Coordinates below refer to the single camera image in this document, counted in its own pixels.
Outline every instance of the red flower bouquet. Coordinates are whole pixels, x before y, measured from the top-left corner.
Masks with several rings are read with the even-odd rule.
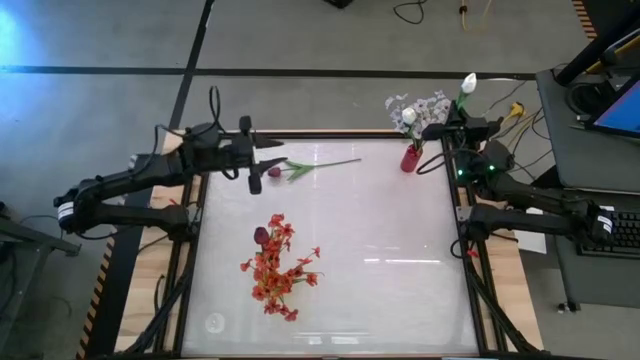
[[[264,301],[265,314],[280,314],[286,321],[295,321],[298,309],[290,310],[284,303],[284,295],[290,294],[293,285],[306,282],[310,286],[318,285],[318,272],[304,270],[304,266],[310,264],[312,256],[320,257],[320,248],[314,248],[306,258],[298,259],[298,265],[285,273],[280,273],[280,253],[283,250],[289,252],[291,237],[295,231],[291,224],[283,225],[284,214],[275,214],[267,225],[270,231],[264,227],[256,228],[253,240],[260,245],[261,251],[256,252],[253,259],[240,264],[240,270],[246,272],[253,269],[253,287],[251,296],[258,301]]]

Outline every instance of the white table surface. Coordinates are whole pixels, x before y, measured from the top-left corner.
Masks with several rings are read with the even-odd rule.
[[[476,354],[445,167],[425,176],[400,171],[400,140],[305,140],[263,149],[263,159],[323,164],[293,183],[263,177],[249,194],[247,172],[209,180],[188,309],[183,355]],[[422,160],[442,152],[425,146]],[[263,314],[240,263],[259,248],[257,226],[284,213],[296,233],[281,270],[320,246],[307,265],[318,286],[294,285],[285,298],[295,322]]]

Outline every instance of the keyboard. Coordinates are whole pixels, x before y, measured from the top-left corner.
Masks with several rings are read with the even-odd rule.
[[[612,212],[613,243],[606,246],[578,246],[579,255],[640,259],[640,212]]]

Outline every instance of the orange striped edge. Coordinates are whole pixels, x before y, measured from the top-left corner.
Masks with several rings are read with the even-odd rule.
[[[96,318],[96,311],[100,304],[100,297],[102,296],[102,287],[107,279],[107,273],[109,269],[109,262],[111,261],[111,253],[113,251],[113,245],[115,241],[113,238],[107,239],[107,248],[102,256],[102,262],[100,263],[100,271],[98,272],[98,278],[96,279],[96,285],[93,288],[93,294],[91,294],[91,302],[89,304],[89,310],[87,311],[87,318],[84,320],[84,326],[82,328],[82,334],[80,334],[80,346],[76,352],[77,360],[84,360],[86,358],[86,350],[89,347],[89,339],[91,338],[91,330],[93,329],[93,321]]]
[[[596,33],[596,29],[591,23],[589,14],[587,14],[587,9],[585,9],[582,0],[572,0],[571,2],[573,3],[573,7],[576,9],[576,13],[578,14],[578,19],[580,19],[582,29],[587,34],[587,38],[589,39],[589,41],[592,41],[598,36],[598,34]]]

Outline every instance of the white floral arrangement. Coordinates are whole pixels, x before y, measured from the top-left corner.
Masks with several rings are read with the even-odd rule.
[[[389,116],[395,124],[395,131],[405,134],[413,140],[416,151],[422,149],[422,130],[429,124],[444,123],[447,121],[451,100],[442,90],[436,91],[434,97],[417,99],[413,104],[407,105],[409,94],[390,96],[384,102],[387,110],[391,109]]]

